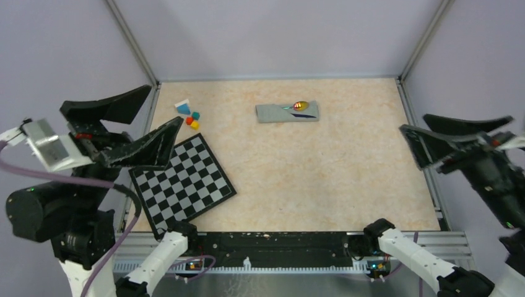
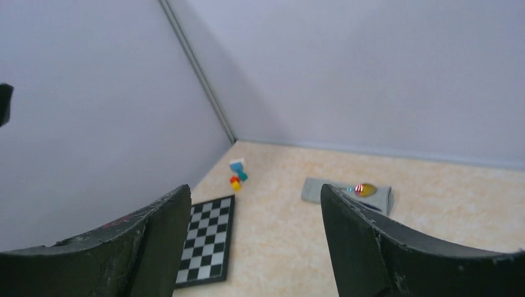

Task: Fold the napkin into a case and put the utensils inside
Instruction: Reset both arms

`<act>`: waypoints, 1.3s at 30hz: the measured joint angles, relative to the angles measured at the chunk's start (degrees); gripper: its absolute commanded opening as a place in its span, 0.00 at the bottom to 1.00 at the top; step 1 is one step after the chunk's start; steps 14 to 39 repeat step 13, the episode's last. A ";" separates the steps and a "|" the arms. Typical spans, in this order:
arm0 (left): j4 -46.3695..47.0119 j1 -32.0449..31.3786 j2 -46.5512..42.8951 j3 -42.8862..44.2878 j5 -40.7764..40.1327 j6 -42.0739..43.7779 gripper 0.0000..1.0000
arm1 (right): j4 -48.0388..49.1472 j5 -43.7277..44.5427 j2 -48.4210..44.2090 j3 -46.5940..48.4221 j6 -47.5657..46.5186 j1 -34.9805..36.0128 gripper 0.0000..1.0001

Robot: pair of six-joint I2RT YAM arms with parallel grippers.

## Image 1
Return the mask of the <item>grey cloth napkin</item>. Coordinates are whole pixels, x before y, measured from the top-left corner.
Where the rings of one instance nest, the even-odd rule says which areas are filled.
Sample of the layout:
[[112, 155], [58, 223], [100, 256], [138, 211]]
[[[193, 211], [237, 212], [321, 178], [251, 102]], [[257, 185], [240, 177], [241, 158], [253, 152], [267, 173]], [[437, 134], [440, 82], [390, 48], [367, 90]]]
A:
[[[284, 110], [282, 107], [291, 106], [293, 103], [289, 104], [262, 104], [255, 106], [255, 113], [259, 123], [269, 124], [269, 123], [294, 123], [294, 122], [316, 122], [319, 121], [320, 113], [318, 104], [316, 101], [309, 101], [310, 107], [305, 111], [294, 111], [294, 110]], [[291, 113], [298, 114], [310, 114], [316, 116], [317, 119], [305, 119], [305, 118], [295, 118]]]

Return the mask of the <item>iridescent purple spoon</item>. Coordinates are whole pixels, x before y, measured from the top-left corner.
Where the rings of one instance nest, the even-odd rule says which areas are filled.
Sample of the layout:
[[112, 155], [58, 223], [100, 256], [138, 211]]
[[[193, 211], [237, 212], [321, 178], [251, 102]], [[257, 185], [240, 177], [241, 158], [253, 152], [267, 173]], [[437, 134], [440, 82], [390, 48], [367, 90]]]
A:
[[284, 110], [294, 110], [294, 111], [305, 111], [310, 107], [310, 103], [308, 101], [297, 101], [291, 106], [285, 106], [282, 107]]

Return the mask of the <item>iridescent purple knife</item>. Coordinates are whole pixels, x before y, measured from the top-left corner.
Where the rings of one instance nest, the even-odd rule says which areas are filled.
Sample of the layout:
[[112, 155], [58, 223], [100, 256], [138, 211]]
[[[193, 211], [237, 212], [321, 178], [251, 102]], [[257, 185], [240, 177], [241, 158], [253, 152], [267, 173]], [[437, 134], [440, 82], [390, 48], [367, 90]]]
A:
[[291, 115], [294, 116], [295, 118], [317, 119], [316, 116], [312, 116], [310, 114], [291, 113]]

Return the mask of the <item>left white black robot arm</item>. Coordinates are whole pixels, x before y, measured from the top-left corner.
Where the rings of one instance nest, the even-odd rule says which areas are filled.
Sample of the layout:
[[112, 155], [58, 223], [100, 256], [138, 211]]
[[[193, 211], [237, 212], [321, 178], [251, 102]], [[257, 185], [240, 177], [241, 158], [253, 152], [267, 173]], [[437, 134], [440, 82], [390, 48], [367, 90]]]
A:
[[137, 269], [119, 280], [113, 277], [114, 254], [127, 233], [116, 237], [115, 213], [100, 210], [100, 204], [109, 190], [118, 191], [133, 201], [139, 217], [139, 196], [116, 179], [123, 168], [165, 168], [183, 121], [169, 120], [137, 140], [110, 132], [103, 123], [131, 124], [151, 89], [143, 85], [101, 100], [65, 101], [60, 107], [69, 128], [65, 135], [55, 133], [45, 119], [26, 119], [1, 134], [2, 149], [25, 143], [44, 166], [35, 171], [1, 162], [4, 171], [43, 180], [7, 198], [12, 232], [51, 243], [74, 296], [150, 296], [179, 256], [198, 249], [196, 227], [171, 222]]

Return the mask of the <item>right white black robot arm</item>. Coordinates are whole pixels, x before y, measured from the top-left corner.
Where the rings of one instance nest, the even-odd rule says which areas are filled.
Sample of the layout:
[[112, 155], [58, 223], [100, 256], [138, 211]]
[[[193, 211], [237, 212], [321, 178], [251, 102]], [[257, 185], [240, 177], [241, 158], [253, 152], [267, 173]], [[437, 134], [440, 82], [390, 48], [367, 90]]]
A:
[[436, 296], [524, 295], [524, 169], [508, 157], [523, 150], [524, 136], [503, 127], [512, 116], [466, 120], [425, 114], [426, 128], [402, 125], [417, 167], [435, 167], [440, 174], [462, 173], [471, 188], [505, 228], [500, 238], [506, 249], [503, 271], [492, 281], [478, 272], [463, 235], [438, 243], [438, 237], [415, 241], [384, 218], [363, 231], [363, 247], [376, 256], [390, 256], [416, 274]]

